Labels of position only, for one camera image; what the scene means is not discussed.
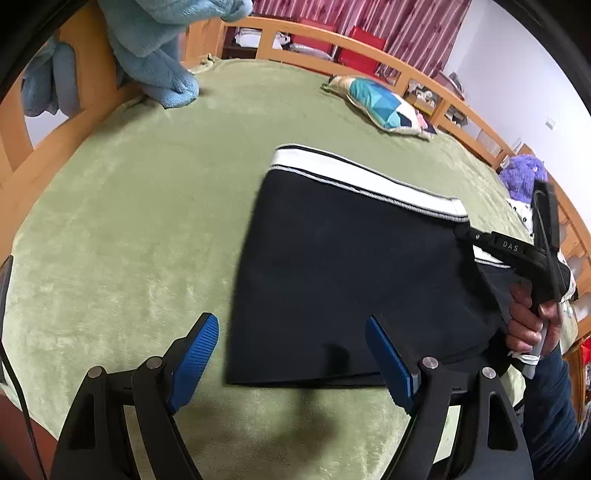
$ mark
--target human hand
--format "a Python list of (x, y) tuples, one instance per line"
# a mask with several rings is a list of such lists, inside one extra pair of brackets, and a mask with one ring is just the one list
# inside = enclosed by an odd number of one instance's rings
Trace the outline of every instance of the human hand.
[(530, 312), (531, 296), (524, 286), (516, 284), (510, 286), (509, 289), (515, 301), (509, 307), (511, 320), (507, 326), (508, 334), (505, 338), (505, 344), (515, 352), (531, 352), (534, 345), (538, 345), (541, 340), (540, 330), (543, 326), (543, 320), (546, 320), (548, 330), (541, 356), (547, 355), (558, 345), (560, 332), (562, 331), (557, 303), (550, 300), (541, 304), (538, 308), (538, 316), (536, 316)]

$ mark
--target red chair back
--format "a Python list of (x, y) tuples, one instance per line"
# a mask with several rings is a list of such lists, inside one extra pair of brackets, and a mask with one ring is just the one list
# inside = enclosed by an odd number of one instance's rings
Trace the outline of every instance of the red chair back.
[[(309, 25), (311, 27), (322, 28), (324, 30), (328, 30), (329, 32), (334, 32), (336, 30), (336, 25), (328, 25), (325, 23), (315, 22), (314, 20), (307, 20), (305, 18), (300, 18), (298, 23), (302, 25)], [(332, 44), (322, 41), (322, 40), (315, 40), (313, 38), (304, 37), (302, 35), (293, 35), (291, 38), (293, 43), (299, 43), (301, 45), (306, 45), (311, 48), (317, 48), (318, 50), (323, 51), (324, 53), (328, 53)]]
[[(386, 46), (386, 40), (383, 38), (376, 37), (371, 33), (367, 33), (360, 27), (353, 27), (351, 30), (350, 38), (359, 40), (360, 42), (371, 45), (378, 50), (383, 50)], [(367, 75), (374, 75), (375, 69), (378, 68), (379, 62), (354, 51), (343, 49), (339, 55), (339, 63), (351, 67), (352, 69), (366, 73)]]

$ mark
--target navy sleeve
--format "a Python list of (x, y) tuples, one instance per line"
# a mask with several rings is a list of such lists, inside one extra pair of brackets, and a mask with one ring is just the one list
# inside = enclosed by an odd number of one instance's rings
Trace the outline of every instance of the navy sleeve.
[(535, 377), (526, 380), (523, 433), (535, 479), (555, 478), (579, 442), (569, 366), (560, 348), (540, 360)]

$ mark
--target purple plush toy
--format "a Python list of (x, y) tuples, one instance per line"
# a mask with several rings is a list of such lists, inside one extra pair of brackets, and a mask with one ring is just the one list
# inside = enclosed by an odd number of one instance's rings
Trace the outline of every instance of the purple plush toy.
[(533, 155), (516, 155), (509, 160), (501, 173), (501, 182), (509, 190), (509, 196), (514, 200), (531, 203), (534, 193), (534, 180), (548, 181), (548, 174), (544, 163)]

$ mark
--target brown floor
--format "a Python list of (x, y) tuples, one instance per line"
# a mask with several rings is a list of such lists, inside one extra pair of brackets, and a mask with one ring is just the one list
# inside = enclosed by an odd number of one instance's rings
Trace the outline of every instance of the brown floor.
[[(33, 430), (41, 460), (49, 476), (57, 440), (43, 427), (33, 422)], [(22, 412), (0, 393), (0, 440), (8, 447), (13, 457), (31, 480), (41, 480), (35, 456), (31, 450), (27, 428)]]

